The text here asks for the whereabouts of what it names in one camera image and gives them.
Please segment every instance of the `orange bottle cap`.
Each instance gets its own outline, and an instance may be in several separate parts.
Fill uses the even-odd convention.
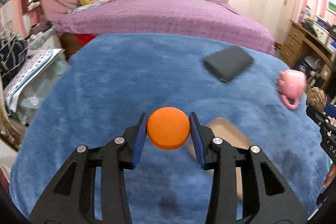
[[[149,139],[158,148],[173,150],[181,147],[190,133],[190,122],[185,113],[175,107],[162,107],[147,121]]]

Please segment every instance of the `person's hand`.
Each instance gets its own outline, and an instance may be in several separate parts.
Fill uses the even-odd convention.
[[[332,164],[329,170],[329,173],[327,174],[327,176],[325,177],[325,180],[323,182],[322,187],[326,188],[329,186],[329,184],[333,181],[333,179],[336,176],[336,165]]]

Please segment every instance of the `metal screw head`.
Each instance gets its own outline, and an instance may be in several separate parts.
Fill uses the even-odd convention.
[[[251,147],[251,151],[252,151],[253,153],[259,153],[259,152],[260,152],[260,148],[259,148],[258,146],[256,146],[256,145],[253,145],[253,146]]]
[[[85,145],[80,145],[77,147],[77,152],[78,153],[82,153],[86,150],[86,146]]]
[[[117,137],[117,138],[114,139],[114,142],[116,144],[122,144],[122,143],[124,143],[124,141],[125,141],[125,139],[123,137]]]
[[[215,143],[215,144],[221,144],[221,143],[223,142],[223,140],[222,140],[221,138],[218,138],[218,137],[213,138],[212,141],[213,141],[213,143]]]

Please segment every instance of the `wooden drawer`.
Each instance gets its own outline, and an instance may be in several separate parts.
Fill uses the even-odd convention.
[[[280,54],[280,59],[281,59],[284,63],[286,63],[289,67],[291,66],[291,64],[287,61],[287,59],[286,59],[282,54]]]
[[[289,35],[293,37],[296,41],[298,41],[300,44],[302,43],[303,38],[305,37],[305,34],[295,28],[294,26],[291,27],[289,31]]]
[[[292,50],[295,54],[297,54],[300,50],[301,44],[293,39],[291,36],[287,37],[287,40],[285,41],[285,45]]]
[[[280,54],[287,60],[287,64],[291,66],[295,59],[295,53],[292,52],[286,45],[283,45]]]
[[[83,44],[75,37],[73,33],[64,33],[60,37],[62,48],[65,49],[65,56],[70,57],[72,54],[79,51]]]

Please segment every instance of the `wooden desk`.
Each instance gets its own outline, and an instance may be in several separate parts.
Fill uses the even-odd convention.
[[[293,68],[298,60],[309,55],[315,59],[320,59],[322,64],[321,75],[325,80],[321,88],[325,91],[331,80],[333,52],[301,25],[291,22],[292,26],[287,39],[281,47],[280,59],[290,68]]]

